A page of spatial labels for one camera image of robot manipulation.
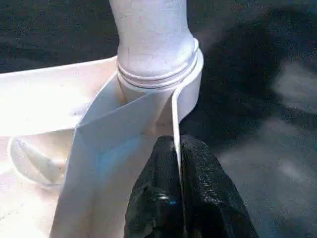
black glove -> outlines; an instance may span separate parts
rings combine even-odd
[[[133,187],[124,237],[180,238],[184,227],[190,238],[258,237],[235,185],[208,146],[182,136],[181,152],[184,196],[173,138],[160,137]]]

gray surface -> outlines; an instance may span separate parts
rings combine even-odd
[[[205,67],[181,132],[218,155],[260,237],[316,237],[315,8],[267,2],[190,4]]]

white tube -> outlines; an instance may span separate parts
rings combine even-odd
[[[187,25],[186,0],[110,0],[118,28],[121,80],[166,88],[195,66],[198,42]]]

white plastic part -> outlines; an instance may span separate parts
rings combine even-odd
[[[8,157],[20,178],[47,190],[60,190],[74,130],[12,137]]]
[[[197,43],[186,0],[110,0],[118,28],[118,67],[130,83],[159,88],[188,68]]]
[[[110,0],[117,24],[118,79],[128,102],[156,92],[157,125],[171,123],[170,98],[196,67],[199,43],[187,25],[186,0]],[[188,90],[185,111],[196,104]]]
[[[173,127],[165,134],[174,135],[178,160],[178,124],[197,102],[202,67],[203,55],[198,51],[194,70],[168,99]],[[104,90],[111,84],[98,94],[75,130],[51,238],[123,237],[132,187],[161,131],[152,130],[156,127],[156,92],[103,112],[109,103]],[[192,98],[186,101],[188,92]]]
[[[0,136],[75,128],[113,75],[116,57],[0,74]]]

